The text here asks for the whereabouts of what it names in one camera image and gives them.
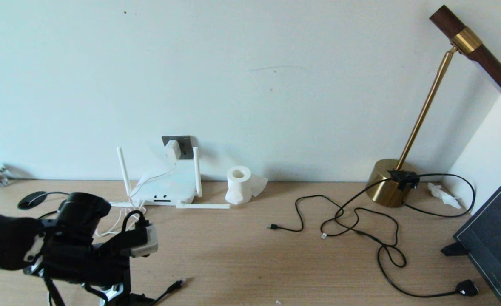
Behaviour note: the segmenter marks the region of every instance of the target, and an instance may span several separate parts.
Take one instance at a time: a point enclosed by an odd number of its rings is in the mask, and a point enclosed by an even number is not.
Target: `brass lamp base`
[[[379,162],[375,163],[366,187],[380,180],[390,178],[389,170],[394,170],[397,164],[397,159],[381,159]],[[402,166],[401,170],[416,172],[412,166],[406,163]],[[398,182],[392,180],[385,181],[368,189],[366,193],[372,201],[384,207],[401,207],[404,205],[404,198],[410,193],[410,189],[412,188],[410,185],[406,185],[400,190],[398,186]]]

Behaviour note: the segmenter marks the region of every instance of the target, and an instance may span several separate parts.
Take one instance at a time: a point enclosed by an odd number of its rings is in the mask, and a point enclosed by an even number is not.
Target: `toilet paper roll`
[[[251,170],[243,165],[228,170],[227,178],[226,200],[235,205],[249,202],[253,196],[258,196],[268,183],[267,178],[252,174]]]

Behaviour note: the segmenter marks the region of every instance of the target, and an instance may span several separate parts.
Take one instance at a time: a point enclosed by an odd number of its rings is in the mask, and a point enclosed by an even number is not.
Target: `wooden desk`
[[[476,297],[449,296],[412,298],[396,291],[384,279],[376,262],[379,245],[353,232],[336,238],[320,238],[319,226],[333,216],[336,207],[324,199],[309,199],[300,207],[305,230],[294,233],[266,228],[271,223],[299,227],[294,200],[324,194],[342,204],[364,187],[363,183],[270,182],[264,193],[250,203],[229,210],[179,210],[150,207],[147,217],[159,233],[159,251],[148,258],[131,260],[132,288],[156,298],[174,281],[189,278],[188,286],[161,303],[165,306],[444,306],[499,305],[493,292],[466,256],[447,258],[439,251],[453,242],[453,233],[468,217],[446,219],[407,208],[381,207],[361,196],[349,207],[367,207],[392,215],[400,223],[400,249],[408,266],[398,269],[386,255],[383,263],[390,277],[417,294],[451,291],[459,281],[472,279],[480,289]],[[225,203],[225,182],[204,182],[202,203]],[[56,209],[62,196],[29,211],[19,211],[17,202],[38,191],[88,192],[116,201],[125,200],[117,181],[16,181],[0,190],[0,213],[38,217]],[[442,213],[455,209],[429,196],[425,184],[408,199],[418,207]],[[118,208],[102,219],[101,231],[118,217]],[[346,224],[354,214],[347,211]],[[358,228],[385,241],[394,236],[394,225],[362,213]],[[331,226],[329,232],[338,228]],[[78,285],[56,281],[68,306],[95,306],[98,299]],[[46,306],[46,288],[41,279],[21,271],[0,271],[0,305]]]

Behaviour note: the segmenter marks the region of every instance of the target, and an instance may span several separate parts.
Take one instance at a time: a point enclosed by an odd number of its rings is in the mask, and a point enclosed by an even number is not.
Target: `desk lamp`
[[[401,184],[400,176],[403,177],[406,173],[415,172],[413,167],[404,163],[404,161],[419,132],[419,128],[424,121],[426,113],[430,108],[430,104],[439,88],[441,79],[445,75],[449,63],[457,51],[460,54],[464,54],[469,60],[479,64],[493,79],[497,89],[501,92],[501,64],[487,47],[484,46],[479,37],[460,21],[447,6],[442,6],[437,10],[430,17],[430,20],[449,38],[453,47],[443,56],[436,78],[434,79],[428,97],[426,97],[424,106],[422,106],[422,110],[407,140],[406,147],[404,151],[402,151],[400,159],[381,159],[375,164],[375,167],[373,167],[367,186],[371,186],[372,184],[376,185],[367,190],[367,195],[374,202],[385,207],[401,207],[404,205],[404,198],[410,192],[412,184],[406,184],[404,182]],[[377,184],[377,182],[381,180],[390,178],[392,180]]]

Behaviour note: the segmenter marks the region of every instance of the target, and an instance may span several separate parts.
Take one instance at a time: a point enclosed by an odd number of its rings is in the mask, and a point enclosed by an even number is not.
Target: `tissue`
[[[428,183],[428,189],[438,199],[441,199],[444,204],[449,204],[456,209],[462,208],[456,198],[447,194],[447,192],[441,190],[441,186]]]
[[[253,196],[258,196],[268,183],[268,179],[263,176],[252,174],[249,168],[237,165],[227,173],[228,192],[226,200],[229,203],[239,205],[247,203]]]

